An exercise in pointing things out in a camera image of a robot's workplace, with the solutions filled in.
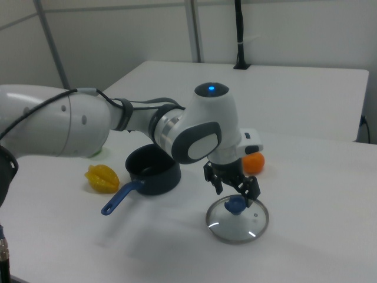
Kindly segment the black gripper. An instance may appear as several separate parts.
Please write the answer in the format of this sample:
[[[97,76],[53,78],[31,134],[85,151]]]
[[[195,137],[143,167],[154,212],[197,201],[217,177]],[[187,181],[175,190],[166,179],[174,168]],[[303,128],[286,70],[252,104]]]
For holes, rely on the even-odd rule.
[[[217,195],[220,195],[223,191],[222,182],[235,183],[233,187],[242,196],[247,208],[261,194],[257,177],[244,176],[241,158],[227,164],[209,161],[203,166],[203,170],[205,180],[212,184]]]

